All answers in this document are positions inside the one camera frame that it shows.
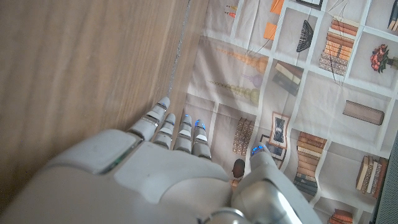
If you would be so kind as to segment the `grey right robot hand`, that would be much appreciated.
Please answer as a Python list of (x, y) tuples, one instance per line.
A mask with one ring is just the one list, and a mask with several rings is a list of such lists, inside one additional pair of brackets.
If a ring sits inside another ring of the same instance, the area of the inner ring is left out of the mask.
[(179, 125), (162, 98), (127, 131), (107, 129), (51, 159), (2, 223), (319, 223), (261, 142), (236, 187), (211, 160), (203, 121)]

